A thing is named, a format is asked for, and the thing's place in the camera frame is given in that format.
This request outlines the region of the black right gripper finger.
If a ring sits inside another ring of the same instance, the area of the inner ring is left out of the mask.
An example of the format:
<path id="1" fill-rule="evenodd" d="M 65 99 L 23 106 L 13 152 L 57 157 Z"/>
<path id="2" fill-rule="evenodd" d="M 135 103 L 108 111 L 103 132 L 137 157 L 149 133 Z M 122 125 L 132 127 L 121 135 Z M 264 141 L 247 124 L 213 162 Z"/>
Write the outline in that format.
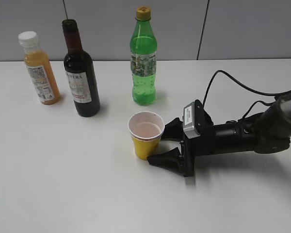
<path id="1" fill-rule="evenodd" d="M 176 117 L 165 125 L 164 132 L 161 136 L 162 141 L 187 141 L 188 138 L 183 131 L 183 122 Z"/>
<path id="2" fill-rule="evenodd" d="M 182 176 L 184 175 L 182 166 L 183 158 L 178 148 L 161 154 L 151 155 L 147 158 L 147 161 L 152 166 L 164 168 Z"/>

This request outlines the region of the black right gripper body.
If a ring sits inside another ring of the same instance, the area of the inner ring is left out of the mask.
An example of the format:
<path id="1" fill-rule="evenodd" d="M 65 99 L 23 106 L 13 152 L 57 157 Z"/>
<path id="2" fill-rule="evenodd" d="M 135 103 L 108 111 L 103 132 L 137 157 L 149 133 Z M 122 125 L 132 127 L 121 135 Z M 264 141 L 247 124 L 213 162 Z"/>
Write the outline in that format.
<path id="1" fill-rule="evenodd" d="M 209 145 L 210 128 L 214 125 L 209 114 L 204 110 L 200 100 L 195 100 L 195 126 L 200 136 L 182 141 L 181 155 L 184 177 L 194 176 L 195 157 L 206 155 Z"/>

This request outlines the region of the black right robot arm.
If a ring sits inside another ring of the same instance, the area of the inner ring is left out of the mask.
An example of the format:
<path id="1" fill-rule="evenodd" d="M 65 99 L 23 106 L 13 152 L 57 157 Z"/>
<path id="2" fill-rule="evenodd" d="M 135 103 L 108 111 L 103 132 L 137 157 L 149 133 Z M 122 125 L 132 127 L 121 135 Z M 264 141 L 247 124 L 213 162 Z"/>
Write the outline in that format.
<path id="1" fill-rule="evenodd" d="M 197 156 L 246 151 L 277 153 L 290 147 L 290 138 L 291 93 L 276 97 L 263 113 L 244 115 L 219 125 L 195 100 L 184 107 L 182 119 L 177 117 L 166 124 L 162 135 L 162 140 L 178 141 L 181 148 L 151 155 L 147 161 L 152 166 L 191 177 Z"/>

